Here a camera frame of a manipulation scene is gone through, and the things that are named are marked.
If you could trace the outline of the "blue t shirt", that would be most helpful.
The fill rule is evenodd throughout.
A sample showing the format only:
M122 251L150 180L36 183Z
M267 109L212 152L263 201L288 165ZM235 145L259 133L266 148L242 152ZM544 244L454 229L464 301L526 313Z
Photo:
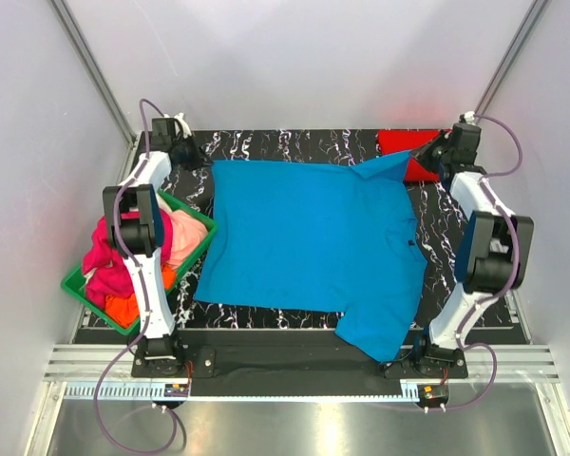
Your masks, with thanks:
M404 185L408 162L406 152L350 166L215 162L218 230L196 300L337 313L338 337L393 360L427 267Z

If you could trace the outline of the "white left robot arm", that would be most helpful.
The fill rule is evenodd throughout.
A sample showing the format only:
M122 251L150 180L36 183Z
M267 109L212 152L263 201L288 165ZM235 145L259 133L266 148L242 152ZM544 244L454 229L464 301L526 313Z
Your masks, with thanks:
M103 203L108 240L132 280L141 336L152 340L164 339L175 330L161 273L166 233L158 190L173 166L196 171L212 162L196 145L182 113L153 119L144 139L145 150L137 164L119 184L104 189Z

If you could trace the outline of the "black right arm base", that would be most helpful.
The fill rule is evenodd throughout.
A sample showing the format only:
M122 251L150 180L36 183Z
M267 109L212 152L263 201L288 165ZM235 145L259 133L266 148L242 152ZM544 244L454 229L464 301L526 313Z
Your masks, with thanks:
M460 349L448 349L434 344L427 333L418 335L412 347L395 360L379 365L388 379L466 379L468 369Z

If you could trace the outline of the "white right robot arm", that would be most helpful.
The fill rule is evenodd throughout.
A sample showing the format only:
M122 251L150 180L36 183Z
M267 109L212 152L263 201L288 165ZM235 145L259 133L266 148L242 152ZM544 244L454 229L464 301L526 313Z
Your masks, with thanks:
M439 175L467 218L455 257L454 290L412 353L415 370L427 377L437 374L455 352L466 348L466 337L485 310L523 284L534 235L534 220L508 208L490 185L492 178L509 176L521 166L519 139L503 122L489 117L509 134L518 158L508 171L486 172L476 164L480 118L472 111L461 115L449 131L440 131L411 153L426 170Z

